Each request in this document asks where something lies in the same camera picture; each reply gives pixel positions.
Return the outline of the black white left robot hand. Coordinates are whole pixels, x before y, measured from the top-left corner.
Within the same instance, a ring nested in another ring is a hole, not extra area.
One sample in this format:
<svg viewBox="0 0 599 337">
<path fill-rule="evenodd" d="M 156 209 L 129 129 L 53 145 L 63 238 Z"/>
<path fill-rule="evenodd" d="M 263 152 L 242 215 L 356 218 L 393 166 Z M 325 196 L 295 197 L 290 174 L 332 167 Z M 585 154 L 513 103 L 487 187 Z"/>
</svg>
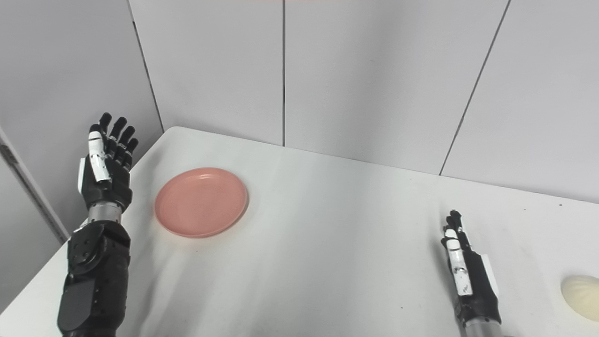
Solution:
<svg viewBox="0 0 599 337">
<path fill-rule="evenodd" d="M 126 211 L 132 202 L 130 173 L 139 141 L 125 117 L 113 121 L 105 112 L 88 131 L 88 154 L 80 160 L 78 186 L 88 210 L 113 203 Z"/>
</svg>

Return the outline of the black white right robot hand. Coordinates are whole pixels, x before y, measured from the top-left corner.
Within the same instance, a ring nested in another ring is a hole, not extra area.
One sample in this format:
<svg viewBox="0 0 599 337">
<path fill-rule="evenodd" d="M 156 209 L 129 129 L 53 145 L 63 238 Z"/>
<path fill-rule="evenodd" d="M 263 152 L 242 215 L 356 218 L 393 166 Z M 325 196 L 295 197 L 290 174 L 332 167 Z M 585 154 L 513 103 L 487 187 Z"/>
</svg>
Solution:
<svg viewBox="0 0 599 337">
<path fill-rule="evenodd" d="M 475 321 L 502 323 L 494 277 L 488 259 L 475 252 L 462 223 L 462 215 L 451 210 L 443 226 L 441 245 L 456 290 L 456 317 L 462 326 Z"/>
</svg>

